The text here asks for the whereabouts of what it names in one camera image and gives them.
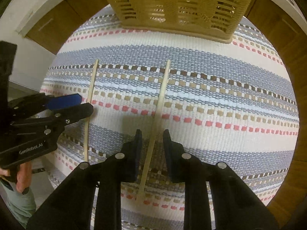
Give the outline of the person's left hand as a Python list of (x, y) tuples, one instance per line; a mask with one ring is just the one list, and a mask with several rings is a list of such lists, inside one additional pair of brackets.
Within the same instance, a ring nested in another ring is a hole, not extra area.
[(32, 180), (32, 163), (22, 163), (17, 172), (12, 174), (11, 170), (1, 168), (1, 178), (10, 185), (10, 187), (21, 194), (26, 194)]

